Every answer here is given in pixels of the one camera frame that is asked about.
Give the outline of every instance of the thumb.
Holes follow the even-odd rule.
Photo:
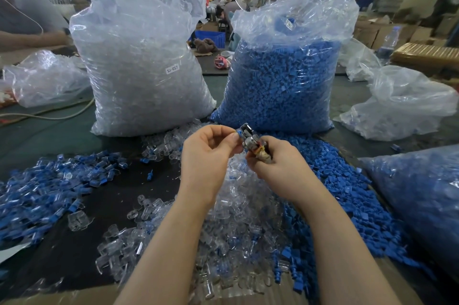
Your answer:
[[[252,171],[254,171],[259,178],[264,178],[266,172],[269,170],[269,166],[267,163],[258,160],[256,157],[246,157],[247,165],[250,167]]]
[[[216,150],[220,153],[230,156],[234,148],[236,148],[241,143],[240,137],[237,132],[228,134],[217,146]]]

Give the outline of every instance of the white cable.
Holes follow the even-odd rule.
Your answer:
[[[29,16],[27,16],[25,13],[23,13],[22,11],[20,11],[17,7],[15,7],[13,4],[11,4],[8,0],[4,0],[6,1],[9,5],[11,5],[13,7],[13,9],[15,9],[17,12],[19,12],[20,14],[23,14],[24,16],[26,16],[28,19],[30,19],[31,21],[35,22],[36,24],[38,24],[38,26],[40,27],[41,29],[41,33],[40,35],[43,35],[44,33],[44,30],[43,30],[43,27],[34,19],[30,18]]]
[[[82,110],[76,112],[75,114],[72,114],[72,115],[69,115],[69,116],[64,116],[64,117],[45,117],[45,116],[39,116],[39,115],[20,114],[20,113],[0,114],[0,117],[4,117],[4,116],[26,116],[26,117],[34,117],[36,119],[43,119],[43,120],[67,120],[67,119],[71,119],[72,117],[78,116],[81,113],[83,113],[86,109],[88,109],[94,103],[94,100],[95,100],[95,98],[91,99],[91,101]]]

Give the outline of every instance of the dark work table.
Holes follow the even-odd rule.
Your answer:
[[[203,73],[211,69],[210,63],[202,63]],[[223,99],[226,85],[225,76],[205,76],[212,96],[217,104]],[[91,99],[91,93],[85,93],[81,100]],[[370,97],[366,83],[351,83],[344,76],[336,76],[330,101],[330,118],[347,111],[353,104]],[[84,105],[59,110],[47,114],[60,117],[73,114]],[[43,109],[26,109],[18,105],[10,106],[1,112],[31,113]],[[4,262],[1,269],[10,271],[9,279],[0,285],[0,297],[16,298],[24,291],[44,278],[52,284],[63,278],[60,291],[84,289],[112,284],[108,275],[99,275],[95,268],[98,256],[97,245],[102,242],[102,234],[111,224],[119,228],[133,227],[134,222],[126,218],[127,213],[137,203],[140,194],[151,198],[173,199],[177,193],[180,169],[169,161],[140,163],[143,145],[140,137],[108,138],[95,136],[89,130],[95,121],[95,106],[83,114],[63,121],[45,121],[28,119],[16,124],[0,127],[0,180],[9,178],[12,169],[25,169],[35,164],[39,157],[55,157],[63,153],[66,156],[91,154],[102,150],[121,151],[129,159],[129,168],[115,177],[112,182],[94,190],[84,198],[85,213],[95,218],[87,229],[71,232],[64,216],[60,219],[43,241],[37,246],[26,248]],[[447,117],[442,122],[439,132],[422,136],[413,136],[397,141],[405,151],[420,150],[433,146],[456,144],[459,117]],[[390,146],[393,142],[368,141],[335,123],[335,128],[321,135],[322,139],[338,147],[348,161],[354,163],[357,157],[393,154]],[[153,169],[155,178],[146,181],[147,173]],[[425,304],[453,304],[457,299],[450,280],[441,277],[432,282],[423,273],[406,266],[396,265],[410,286],[418,293]]]

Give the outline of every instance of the bag of blue plastic parts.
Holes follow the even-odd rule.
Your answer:
[[[436,262],[459,277],[459,145],[359,160]]]
[[[241,40],[221,106],[211,119],[237,128],[312,134],[333,125],[330,93],[341,41],[352,37],[354,0],[278,0],[236,11]]]

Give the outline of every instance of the electrical cable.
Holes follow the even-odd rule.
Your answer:
[[[60,107],[60,108],[54,108],[54,109],[39,111],[37,114],[7,113],[7,114],[0,114],[0,117],[23,116],[23,118],[12,120],[11,122],[7,122],[6,123],[7,125],[9,125],[11,123],[15,123],[17,121],[25,120],[26,118],[29,118],[29,117],[36,118],[36,119],[42,119],[42,120],[51,120],[51,121],[67,120],[67,119],[71,119],[72,117],[78,116],[78,115],[82,114],[83,112],[85,112],[94,103],[94,101],[95,101],[95,98],[91,99],[89,101],[89,103],[83,109],[81,109],[80,111],[78,111],[78,112],[76,112],[76,113],[74,113],[72,115],[63,116],[63,117],[46,117],[46,116],[39,116],[38,114],[43,114],[43,113],[47,113],[47,112],[50,112],[50,111],[56,111],[56,110],[60,110],[60,109],[69,108],[69,107],[72,107],[74,105],[84,103],[86,101],[80,101],[80,102],[77,102],[77,103],[74,103],[74,104],[71,104],[71,105],[66,105],[66,106]]]
[[[28,19],[30,19],[31,21],[35,22],[36,24],[38,24],[38,26],[40,27],[41,29],[41,33],[39,35],[43,35],[44,33],[44,30],[43,30],[43,27],[34,19],[30,18],[29,16],[27,16],[25,13],[23,13],[22,11],[20,11],[16,6],[14,6],[13,4],[11,4],[8,0],[4,0],[6,1],[9,5],[11,5],[13,7],[14,10],[16,10],[17,12],[19,12],[20,14],[23,14],[24,16],[26,16]]]

